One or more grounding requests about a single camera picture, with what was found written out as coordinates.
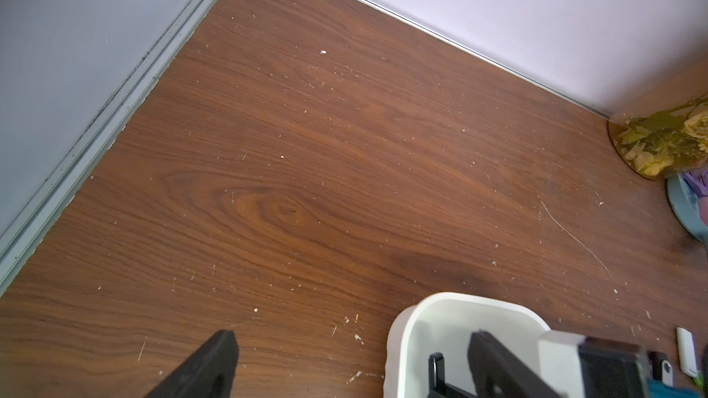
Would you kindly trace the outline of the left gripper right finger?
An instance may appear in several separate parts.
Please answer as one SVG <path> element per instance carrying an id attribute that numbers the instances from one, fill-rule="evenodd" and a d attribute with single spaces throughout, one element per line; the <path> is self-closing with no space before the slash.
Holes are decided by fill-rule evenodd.
<path id="1" fill-rule="evenodd" d="M 480 331 L 471 335 L 468 364 L 477 397 L 560 397 L 488 332 Z"/>

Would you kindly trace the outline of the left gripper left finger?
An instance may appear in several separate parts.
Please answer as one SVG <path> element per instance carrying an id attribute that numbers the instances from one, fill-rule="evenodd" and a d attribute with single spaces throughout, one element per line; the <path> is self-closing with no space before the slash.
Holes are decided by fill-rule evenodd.
<path id="1" fill-rule="evenodd" d="M 229 398 L 239 353 L 234 332 L 217 331 L 145 398 Z"/>

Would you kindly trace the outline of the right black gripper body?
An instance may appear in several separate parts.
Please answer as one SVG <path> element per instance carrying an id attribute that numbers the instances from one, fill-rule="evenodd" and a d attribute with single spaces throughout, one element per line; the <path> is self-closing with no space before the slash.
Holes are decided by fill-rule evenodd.
<path id="1" fill-rule="evenodd" d="M 428 367 L 428 398 L 475 398 L 474 394 L 446 382 L 444 355 L 442 353 L 431 354 L 428 359 Z"/>

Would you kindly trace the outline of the black swivel usb drive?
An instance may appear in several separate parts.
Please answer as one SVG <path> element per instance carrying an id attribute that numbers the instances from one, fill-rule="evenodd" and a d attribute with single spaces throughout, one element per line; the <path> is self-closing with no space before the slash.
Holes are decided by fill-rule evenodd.
<path id="1" fill-rule="evenodd" d="M 667 387 L 674 386 L 673 367 L 667 355 L 659 351 L 649 351 L 647 357 L 651 366 L 651 375 L 654 381 L 659 381 Z"/>

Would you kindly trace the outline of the blue usb drive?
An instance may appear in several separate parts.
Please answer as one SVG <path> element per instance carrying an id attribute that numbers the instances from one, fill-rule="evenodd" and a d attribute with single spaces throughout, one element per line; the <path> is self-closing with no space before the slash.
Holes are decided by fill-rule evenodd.
<path id="1" fill-rule="evenodd" d="M 648 381 L 647 388 L 651 398 L 701 398 L 693 389 L 671 387 L 656 380 Z"/>

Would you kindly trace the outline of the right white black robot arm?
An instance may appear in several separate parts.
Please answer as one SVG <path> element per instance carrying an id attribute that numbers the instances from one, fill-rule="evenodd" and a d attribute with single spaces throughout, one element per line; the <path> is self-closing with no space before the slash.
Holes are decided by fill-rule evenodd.
<path id="1" fill-rule="evenodd" d="M 538 369 L 488 332 L 476 332 L 468 347 L 475 386 L 465 391 L 445 379 L 444 356 L 429 357 L 430 397 L 649 397 L 643 350 L 585 335 L 549 331 L 537 342 Z"/>

